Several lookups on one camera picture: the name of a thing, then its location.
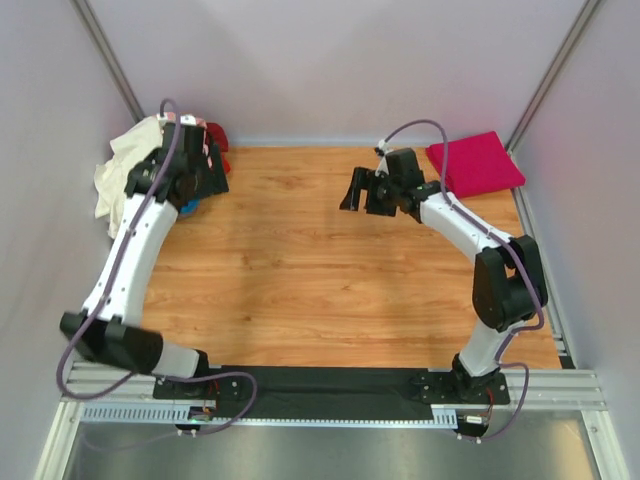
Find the cream white t shirt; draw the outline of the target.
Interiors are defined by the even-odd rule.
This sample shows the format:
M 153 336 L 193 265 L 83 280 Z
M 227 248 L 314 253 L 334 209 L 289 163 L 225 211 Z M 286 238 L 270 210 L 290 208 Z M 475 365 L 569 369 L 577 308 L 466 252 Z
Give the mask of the cream white t shirt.
M 129 172 L 161 144 L 159 120 L 156 116 L 146 117 L 126 133 L 111 140 L 112 158 L 96 166 L 94 186 L 98 200 L 94 216 L 96 219 L 107 219 L 107 233 L 111 239 L 116 238 L 123 217 L 124 190 Z

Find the magenta t shirt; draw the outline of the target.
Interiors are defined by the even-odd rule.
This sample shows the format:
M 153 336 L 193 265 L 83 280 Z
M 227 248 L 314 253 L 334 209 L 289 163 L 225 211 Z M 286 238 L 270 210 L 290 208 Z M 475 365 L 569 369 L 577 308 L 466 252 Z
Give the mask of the magenta t shirt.
M 507 154 L 495 131 L 450 141 L 444 169 L 444 143 L 425 149 L 431 165 L 444 174 L 446 188 L 457 198 L 511 190 L 525 185 L 526 177 Z

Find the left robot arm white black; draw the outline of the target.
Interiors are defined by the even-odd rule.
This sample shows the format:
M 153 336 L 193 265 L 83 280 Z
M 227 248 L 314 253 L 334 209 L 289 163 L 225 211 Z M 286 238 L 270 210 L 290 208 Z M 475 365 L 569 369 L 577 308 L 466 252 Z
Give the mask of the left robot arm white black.
M 188 401 L 209 392 L 204 352 L 142 328 L 144 300 L 160 249 L 182 210 L 229 190 L 219 146 L 205 121 L 159 118 L 160 146 L 128 172 L 123 216 L 105 266 L 79 312 L 59 328 L 81 358 L 130 374 L 176 377 Z

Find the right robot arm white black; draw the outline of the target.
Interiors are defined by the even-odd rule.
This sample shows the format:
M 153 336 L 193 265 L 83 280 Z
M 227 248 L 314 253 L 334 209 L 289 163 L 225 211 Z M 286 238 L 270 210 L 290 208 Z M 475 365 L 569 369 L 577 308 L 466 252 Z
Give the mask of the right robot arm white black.
M 440 180 L 427 181 L 410 148 L 376 151 L 377 168 L 354 169 L 340 207 L 393 217 L 398 212 L 440 233 L 473 265 L 476 323 L 455 355 L 448 388 L 470 404 L 498 377 L 503 354 L 529 320 L 544 318 L 548 301 L 540 251 L 529 235 L 512 236 L 465 207 Z

